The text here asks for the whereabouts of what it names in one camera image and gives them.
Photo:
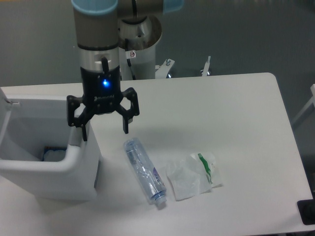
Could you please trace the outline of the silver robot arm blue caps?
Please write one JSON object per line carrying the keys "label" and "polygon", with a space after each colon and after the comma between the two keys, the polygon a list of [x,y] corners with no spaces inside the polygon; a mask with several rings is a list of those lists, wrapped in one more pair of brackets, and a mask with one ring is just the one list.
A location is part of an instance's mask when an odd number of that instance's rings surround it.
{"label": "silver robot arm blue caps", "polygon": [[121,90],[122,80],[166,77],[166,65],[156,67],[156,45],[162,29],[158,14],[180,10],[182,0],[72,1],[83,95],[67,97],[67,122],[80,128],[94,115],[118,112],[123,130],[140,114],[137,93]]}

